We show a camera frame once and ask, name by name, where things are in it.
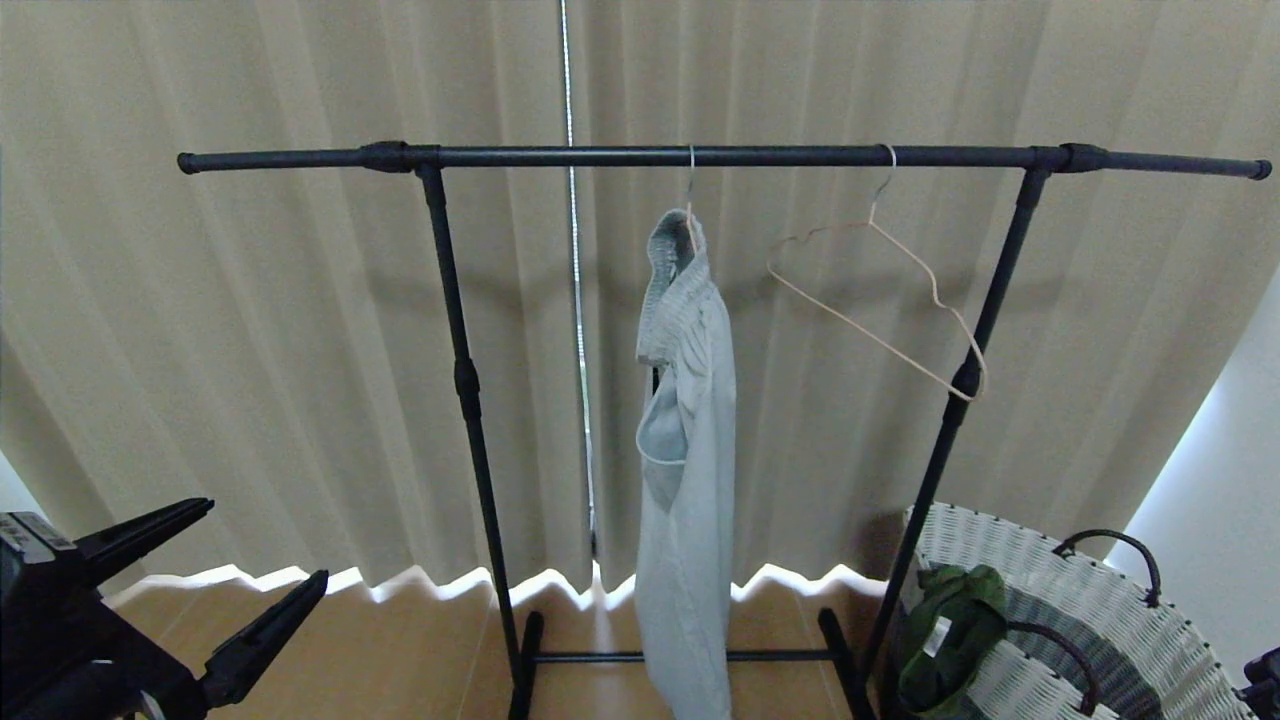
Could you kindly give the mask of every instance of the curtain fold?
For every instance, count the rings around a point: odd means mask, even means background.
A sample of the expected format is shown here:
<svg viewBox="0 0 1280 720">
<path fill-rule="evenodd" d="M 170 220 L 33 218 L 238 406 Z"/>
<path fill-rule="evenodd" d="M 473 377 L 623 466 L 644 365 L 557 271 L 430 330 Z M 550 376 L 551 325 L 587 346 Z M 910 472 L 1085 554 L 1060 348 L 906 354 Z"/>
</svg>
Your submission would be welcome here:
<svg viewBox="0 0 1280 720">
<path fill-rule="evenodd" d="M 561 145 L 556 4 L 5 4 L 3 27 L 5 374 L 31 392 L 0 438 L 55 521 L 207 495 L 147 570 L 488 565 L 421 186 L 174 155 Z M 445 182 L 508 568 L 585 587 L 566 173 Z"/>
<path fill-rule="evenodd" d="M 1231 5 L 570 5 L 580 143 L 1093 142 L 1280 151 L 1280 9 Z M 764 562 L 887 570 L 941 420 L 932 380 L 765 273 L 778 241 L 865 218 L 884 169 L 699 169 L 694 213 L 733 322 L 735 580 Z M 1020 173 L 899 170 L 877 219 L 977 322 Z M 646 370 L 644 241 L 687 170 L 580 170 L 584 311 L 605 584 L 634 571 Z M 1280 260 L 1275 181 L 1096 173 L 1050 181 L 940 498 L 1048 533 L 1123 527 Z M 870 233 L 783 272 L 950 377 L 966 343 L 928 281 Z"/>
</svg>

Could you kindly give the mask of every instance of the brown floor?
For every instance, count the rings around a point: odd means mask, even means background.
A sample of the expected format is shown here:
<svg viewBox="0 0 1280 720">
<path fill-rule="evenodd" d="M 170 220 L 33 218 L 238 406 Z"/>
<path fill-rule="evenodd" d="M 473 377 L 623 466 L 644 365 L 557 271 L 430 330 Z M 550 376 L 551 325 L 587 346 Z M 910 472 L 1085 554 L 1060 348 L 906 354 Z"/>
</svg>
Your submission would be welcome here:
<svg viewBox="0 0 1280 720">
<path fill-rule="evenodd" d="M 118 611 L 198 676 L 227 635 L 285 592 L 261 593 L 239 580 L 196 589 L 146 584 Z M 814 596 L 764 580 L 735 603 L 730 646 L 824 647 L 817 616 L 832 607 L 858 647 L 877 602 L 838 580 Z M 612 611 L 603 602 L 580 610 L 550 585 L 516 609 L 520 628 L 532 609 L 547 618 L 544 650 L 640 646 L 630 598 Z M 735 717 L 850 716 L 826 662 L 737 662 L 730 679 Z M 532 717 L 669 717 L 639 664 L 541 666 L 535 688 Z M 509 693 L 488 584 L 442 601 L 428 583 L 408 582 L 381 602 L 355 585 L 325 597 L 250 697 L 211 717 L 506 717 Z"/>
</svg>

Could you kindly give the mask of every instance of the basket handle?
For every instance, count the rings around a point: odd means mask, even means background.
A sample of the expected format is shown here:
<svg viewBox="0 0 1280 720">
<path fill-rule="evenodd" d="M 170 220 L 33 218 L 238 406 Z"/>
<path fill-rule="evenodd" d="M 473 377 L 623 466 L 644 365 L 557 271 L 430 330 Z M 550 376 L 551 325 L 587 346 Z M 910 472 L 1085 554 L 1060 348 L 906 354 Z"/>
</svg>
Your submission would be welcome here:
<svg viewBox="0 0 1280 720">
<path fill-rule="evenodd" d="M 1084 657 L 1080 648 L 1071 644 L 1071 641 L 1066 639 L 1062 633 L 1052 628 L 1046 628 L 1044 625 L 1037 625 L 1034 623 L 1019 623 L 1016 620 L 1009 621 L 1009 629 L 1020 633 L 1034 633 L 1037 635 L 1043 635 L 1055 643 L 1062 646 L 1062 650 L 1070 655 L 1075 662 L 1080 666 L 1084 673 L 1084 683 L 1088 685 L 1084 688 L 1084 693 L 1080 696 L 1080 714 L 1093 717 L 1093 711 L 1098 708 L 1098 696 L 1102 694 L 1102 688 L 1098 685 L 1098 676 L 1093 674 L 1093 666 L 1089 665 L 1089 660 Z"/>
<path fill-rule="evenodd" d="M 1100 528 L 1096 530 L 1080 530 L 1079 533 L 1075 533 L 1074 536 L 1066 538 L 1065 541 L 1062 541 L 1061 544 L 1055 547 L 1053 555 L 1057 555 L 1059 557 L 1068 557 L 1070 555 L 1074 555 L 1075 544 L 1078 542 L 1080 542 L 1084 538 L 1093 538 L 1093 537 L 1108 537 L 1108 538 L 1115 538 L 1117 541 L 1124 541 L 1130 546 L 1133 546 L 1134 550 L 1142 553 L 1142 559 L 1147 562 L 1147 573 L 1151 574 L 1151 589 L 1147 591 L 1147 597 L 1144 600 L 1147 602 L 1147 607 L 1160 607 L 1160 568 L 1156 568 L 1156 556 L 1152 555 L 1149 550 L 1147 550 L 1147 546 L 1142 544 L 1137 539 L 1124 533 L 1117 533 L 1116 530 L 1107 530 L 1105 528 Z"/>
</svg>

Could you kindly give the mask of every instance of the green clothing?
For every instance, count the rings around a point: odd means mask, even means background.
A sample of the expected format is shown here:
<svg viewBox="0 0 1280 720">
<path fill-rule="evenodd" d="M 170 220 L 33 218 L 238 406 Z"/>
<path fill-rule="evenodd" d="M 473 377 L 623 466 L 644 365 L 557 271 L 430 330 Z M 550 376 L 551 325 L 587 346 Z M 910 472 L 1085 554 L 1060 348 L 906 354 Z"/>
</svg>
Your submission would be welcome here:
<svg viewBox="0 0 1280 720">
<path fill-rule="evenodd" d="M 987 565 L 968 573 L 943 566 L 922 570 L 920 588 L 924 600 L 901 630 L 905 662 L 899 701 L 922 717 L 948 717 L 960 711 L 960 698 L 987 653 L 1005 638 L 1005 582 Z M 941 643 L 936 638 L 931 643 L 938 618 L 950 620 L 951 626 Z"/>
</svg>

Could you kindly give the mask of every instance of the garment rack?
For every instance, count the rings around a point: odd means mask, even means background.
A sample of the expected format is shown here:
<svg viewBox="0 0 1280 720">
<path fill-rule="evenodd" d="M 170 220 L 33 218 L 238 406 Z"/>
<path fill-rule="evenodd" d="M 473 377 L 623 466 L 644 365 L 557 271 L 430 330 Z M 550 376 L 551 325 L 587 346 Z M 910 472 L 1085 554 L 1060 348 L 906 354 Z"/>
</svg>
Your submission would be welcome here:
<svg viewBox="0 0 1280 720">
<path fill-rule="evenodd" d="M 367 168 L 384 173 L 415 173 L 422 182 L 426 204 L 435 236 L 435 252 L 444 288 L 444 306 L 453 340 L 453 382 L 466 421 L 471 460 L 475 466 L 476 491 L 484 519 L 493 582 L 502 615 L 502 630 L 511 669 L 512 696 L 509 719 L 529 716 L 532 702 L 534 680 L 538 666 L 557 662 L 640 662 L 639 652 L 543 652 L 540 642 L 545 620 L 540 612 L 530 612 L 525 621 L 524 639 L 516 634 L 516 619 L 511 607 L 511 588 L 503 559 L 502 536 L 498 529 L 498 510 L 494 503 L 489 459 L 485 451 L 484 428 L 480 423 L 480 379 L 467 346 L 466 323 L 462 316 L 462 293 L 453 260 L 453 237 L 445 210 L 444 168 L 545 168 L 545 167 L 685 167 L 690 163 L 689 146 L 650 147 L 444 147 L 439 145 L 408 145 L 385 141 L 349 150 L 282 150 L 269 152 L 216 152 L 178 155 L 178 167 L 187 174 L 211 170 L 248 170 L 270 168 Z M 1267 160 L 1226 160 L 1217 158 L 1189 158 L 1180 155 L 1148 155 L 1142 152 L 1112 152 L 1084 143 L 1033 147 L 964 147 L 964 146 L 895 146 L 897 165 L 933 168 L 1021 168 L 1021 186 L 1012 220 L 1005 234 L 1004 247 L 992 274 L 987 297 L 978 316 L 974 337 L 982 350 L 987 348 L 991 332 L 1000 314 L 1001 302 L 1009 290 L 1018 254 L 1027 237 L 1032 214 L 1039 202 L 1046 181 L 1055 173 L 1085 173 L 1093 170 L 1149 170 L 1161 173 L 1189 173 L 1199 176 L 1229 176 L 1261 181 L 1271 174 Z M 845 167 L 868 168 L 891 165 L 886 146 L 698 146 L 700 167 Z M 980 370 L 970 348 L 951 384 L 973 396 Z M 969 404 L 954 393 L 948 396 L 942 413 L 942 425 L 920 480 L 902 539 L 899 543 L 888 587 L 881 601 L 868 644 L 860 660 L 845 642 L 836 614 L 824 607 L 818 614 L 818 626 L 826 639 L 826 650 L 760 650 L 730 651 L 731 661 L 829 661 L 858 720 L 873 720 L 874 711 L 867 696 L 867 683 L 893 609 L 902 591 L 908 568 L 928 509 L 942 479 L 951 446 L 964 421 Z"/>
</svg>

